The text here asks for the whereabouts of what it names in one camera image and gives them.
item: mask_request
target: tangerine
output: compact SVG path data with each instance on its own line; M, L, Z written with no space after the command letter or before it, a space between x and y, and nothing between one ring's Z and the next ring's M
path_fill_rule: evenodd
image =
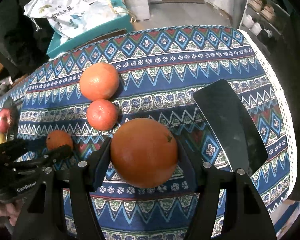
M88 123L97 130L110 130L118 119L118 109L110 101L100 99L92 102L87 110Z
M109 99L119 87L119 74L108 63L96 63L87 68L80 78L81 93L89 100Z
M65 144L69 145L71 147L71 150L73 150L73 141L71 139L71 136L67 132L62 130L55 130L50 132L47 136L46 144L49 151Z
M114 169L125 182L141 188L157 187L174 173L178 147L164 125L136 118L113 135L110 155Z

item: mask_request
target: metal screw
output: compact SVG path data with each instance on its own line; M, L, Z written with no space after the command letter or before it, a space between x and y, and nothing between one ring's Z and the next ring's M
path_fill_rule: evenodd
M87 162L86 161L81 161L81 162L79 162L78 163L78 166L80 167L80 168L83 168L83 167L85 167L85 166L87 166Z
M244 175L245 172L243 169L237 169L237 173L240 174L240 175Z
M53 169L52 169L51 167L48 167L48 168L46 168L46 169L44 170L44 172L45 172L46 174L49 174L49 173L51 173L52 170L53 170Z
M209 169L209 168L211 168L212 165L211 165L211 163L205 162L205 163L203 163L203 166L205 168Z

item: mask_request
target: tablecloth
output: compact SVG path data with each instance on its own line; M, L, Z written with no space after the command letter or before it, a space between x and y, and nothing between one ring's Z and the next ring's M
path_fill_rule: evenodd
M113 64L121 76L113 103L122 110L122 118L108 132L88 124L90 101L78 83L82 72L97 62ZM223 26L170 27L92 43L41 66L0 99L0 109L8 96L20 108L19 138L35 139L55 129L71 134L74 156L55 164L56 169L86 159L124 122L146 117L185 136L205 161L230 170L192 99L195 91L221 78L242 100L268 151L268 160L251 180L271 213L292 191L296 179L294 133L280 84L243 31ZM29 152L21 159L34 157L36 153ZM221 189L212 236L221 232L225 196ZM103 185L91 198L106 239L172 240L183 239L198 194L189 191L179 167L163 185L142 189L123 182L110 164ZM67 189L64 204L69 233L75 234Z

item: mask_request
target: patterned tablecloth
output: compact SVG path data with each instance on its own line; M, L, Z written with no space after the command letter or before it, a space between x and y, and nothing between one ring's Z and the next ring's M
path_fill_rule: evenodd
M81 95L78 81L96 62L113 64L121 75L113 100L123 113L118 126L132 118L153 118L174 134L186 136L205 161L224 170L229 170L224 153L192 94L218 79L228 80L249 111L269 154L251 177L268 211L272 212L292 191L295 139L282 89L249 36L221 26L146 30L93 43L41 66L2 97L0 109L11 96L21 110L18 137L35 139L55 129L71 134L76 143L75 156L55 168L86 159L118 129L100 132L86 119L90 101ZM22 159L34 157L36 154L29 152ZM221 190L213 236L222 228L225 196ZM106 239L172 240L183 239L198 194L189 191L179 167L165 184L142 189L124 183L110 165L103 185L91 198ZM64 203L68 230L75 234L67 190Z

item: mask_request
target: tile floor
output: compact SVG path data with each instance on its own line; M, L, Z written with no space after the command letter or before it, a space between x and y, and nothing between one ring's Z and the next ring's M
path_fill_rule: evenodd
M150 4L150 19L140 21L144 29L180 25L231 26L227 16L207 4L162 3Z

